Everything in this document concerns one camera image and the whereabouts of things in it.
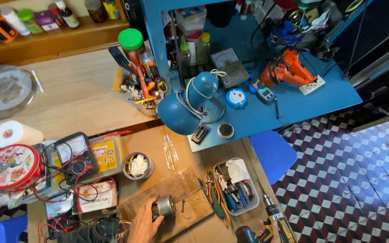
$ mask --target wooden table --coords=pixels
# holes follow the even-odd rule
[[[78,131],[88,136],[154,120],[141,113],[129,93],[112,91],[117,64],[108,50],[79,54],[22,66],[35,70],[45,90],[16,120],[41,130],[46,140]]]
[[[168,137],[167,143],[164,143],[165,137]],[[176,157],[169,161],[173,161],[176,170],[168,168],[168,159],[163,144],[166,145],[167,150],[174,149]],[[115,178],[119,185],[119,202],[145,191],[187,167],[192,167],[198,176],[206,176],[207,170],[212,170],[215,163],[239,157],[245,161],[252,180],[256,181],[259,178],[267,194],[272,197],[277,205],[280,205],[248,138],[192,153],[186,136],[178,135],[166,126],[159,126],[122,137],[122,148],[124,155],[132,152],[146,154],[154,160],[156,168],[152,176],[144,181],[132,181],[125,178],[123,174],[116,175]],[[262,195],[257,183],[255,183],[255,189],[258,195]],[[82,221],[85,221],[100,215],[99,211],[95,211],[82,214],[81,217]],[[42,202],[28,205],[28,235],[30,242],[38,241],[37,224],[44,217]],[[231,227],[226,227],[219,217],[211,214],[166,242],[236,242],[235,230],[238,227],[247,225],[252,230],[257,231],[259,219],[265,220],[266,218],[265,205],[261,199],[259,205],[251,211],[239,216],[231,216]]]

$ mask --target workbench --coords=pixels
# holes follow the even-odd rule
[[[174,150],[173,152],[176,155],[171,161],[169,161],[165,153],[164,137],[168,138],[167,148]],[[192,153],[186,136],[178,135],[166,126],[159,126],[123,136],[121,141],[124,155],[133,152],[146,154],[154,160],[155,171],[147,180],[138,181],[129,180],[122,173],[116,175],[114,178],[118,182],[119,187],[118,203],[124,202],[188,167],[192,167],[199,177],[205,177],[207,170],[212,170],[215,163],[238,157],[246,163],[251,179],[255,182],[257,194],[259,196],[262,195],[262,191],[256,183],[256,179],[259,178],[267,194],[280,207],[248,138]],[[174,165],[175,170],[168,168],[169,163]],[[100,215],[102,215],[100,211],[84,213],[81,214],[81,221],[88,221],[100,217]],[[37,226],[44,217],[43,202],[37,201],[28,204],[29,242],[38,242]],[[211,214],[166,242],[236,242],[235,230],[238,227],[247,225],[253,231],[257,231],[259,229],[259,220],[265,220],[266,218],[265,205],[262,202],[262,198],[260,198],[259,205],[256,208],[239,216],[231,216],[231,227],[226,227],[221,218]]]
[[[251,16],[246,20],[241,20],[238,15],[235,15],[226,28],[216,28],[207,19],[204,31],[211,36],[211,53],[233,47],[238,58],[243,63],[253,60],[250,38],[256,26],[257,22]],[[237,30],[240,36],[235,38],[235,32],[226,31],[227,28]],[[253,48],[258,62],[256,68],[248,72],[255,77],[259,77],[265,69],[267,65],[266,57],[275,55],[271,53],[264,38],[261,31],[257,31],[254,36]],[[243,90],[247,97],[247,102],[239,109],[234,109],[225,102],[226,93],[232,88],[219,88],[214,95],[225,104],[224,114],[219,121],[207,124],[209,132],[201,143],[196,144],[191,140],[191,135],[187,136],[192,152],[201,151],[202,149],[249,137],[264,131],[274,130],[362,102],[351,83],[348,80],[342,80],[343,73],[333,60],[322,62],[318,58],[313,57],[310,52],[300,53],[299,60],[313,75],[317,73],[321,77],[324,76],[327,69],[332,67],[324,77],[326,83],[307,96],[303,95],[297,86],[286,82],[271,88],[277,97],[281,121],[276,118],[275,102],[272,100],[267,104],[262,103],[256,95],[249,93],[244,84],[235,86],[235,88]],[[250,68],[254,66],[254,63],[247,63],[245,66]],[[180,86],[179,80],[172,79],[174,91],[180,89]],[[224,122],[230,123],[234,128],[234,135],[230,139],[221,138],[217,133],[218,126]]]
[[[107,49],[21,66],[35,70],[45,90],[38,88],[31,103],[16,120],[41,130],[45,140],[82,131],[103,134],[155,120],[139,111],[131,94],[111,90],[118,65]]]

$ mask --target blue plastic stool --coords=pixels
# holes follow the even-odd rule
[[[271,185],[276,183],[298,158],[295,150],[275,131],[259,133],[249,139]]]
[[[27,226],[26,214],[0,222],[0,243],[18,243],[20,234]]]

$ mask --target electrical outlet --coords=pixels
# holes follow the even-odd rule
[[[318,79],[316,81],[313,81],[309,84],[301,86],[300,91],[306,96],[324,84],[325,84],[325,80],[323,80],[318,75]]]

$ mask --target hand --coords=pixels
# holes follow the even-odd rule
[[[148,243],[157,233],[157,229],[165,217],[159,216],[153,222],[153,213],[151,211],[151,207],[156,200],[156,198],[152,198],[146,201],[139,209],[138,214],[130,225],[128,242]]]
[[[259,220],[259,223],[261,224],[261,229],[256,234],[257,237],[260,237],[265,231],[264,222],[262,220]],[[280,235],[278,234],[278,226],[276,220],[274,220],[273,222],[273,239],[271,240],[271,243],[281,243]]]

